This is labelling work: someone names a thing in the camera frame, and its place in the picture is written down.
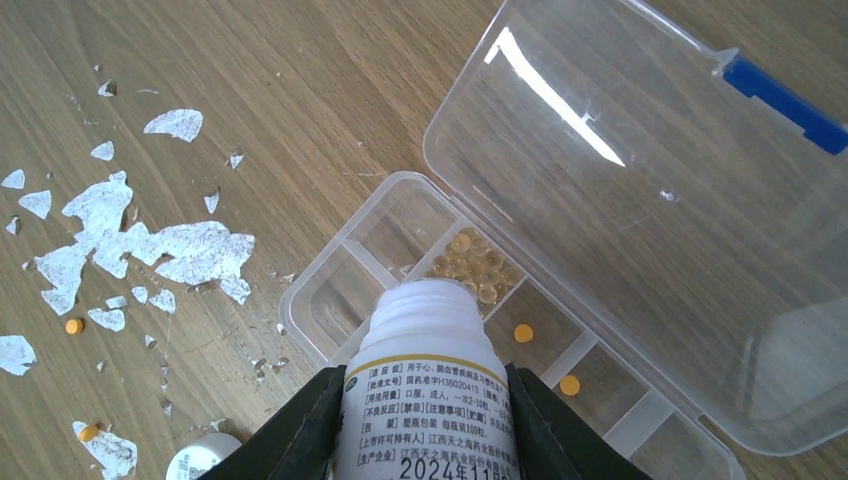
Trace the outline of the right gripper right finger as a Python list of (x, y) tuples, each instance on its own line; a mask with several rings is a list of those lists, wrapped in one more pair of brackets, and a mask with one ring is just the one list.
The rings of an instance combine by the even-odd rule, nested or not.
[(531, 370), (506, 366), (522, 479), (647, 479)]

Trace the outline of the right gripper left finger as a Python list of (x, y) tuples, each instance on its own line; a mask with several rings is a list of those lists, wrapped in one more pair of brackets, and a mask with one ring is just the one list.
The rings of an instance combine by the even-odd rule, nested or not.
[(320, 370), (203, 479), (327, 479), (345, 368)]

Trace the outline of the capped white pill bottle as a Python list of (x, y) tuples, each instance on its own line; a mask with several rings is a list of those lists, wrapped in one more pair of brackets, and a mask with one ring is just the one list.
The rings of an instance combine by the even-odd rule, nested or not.
[(332, 479), (519, 479), (510, 390), (472, 292), (384, 292), (347, 364)]

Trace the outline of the clear plastic pill organizer box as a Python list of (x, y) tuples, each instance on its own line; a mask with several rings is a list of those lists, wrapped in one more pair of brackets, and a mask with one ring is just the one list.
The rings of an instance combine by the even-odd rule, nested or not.
[[(507, 1), (423, 138), (283, 295), (319, 366), (463, 227), (525, 274), (481, 310), (656, 479), (847, 442), (847, 90), (809, 102), (644, 1)], [(533, 339), (513, 338), (518, 324)]]

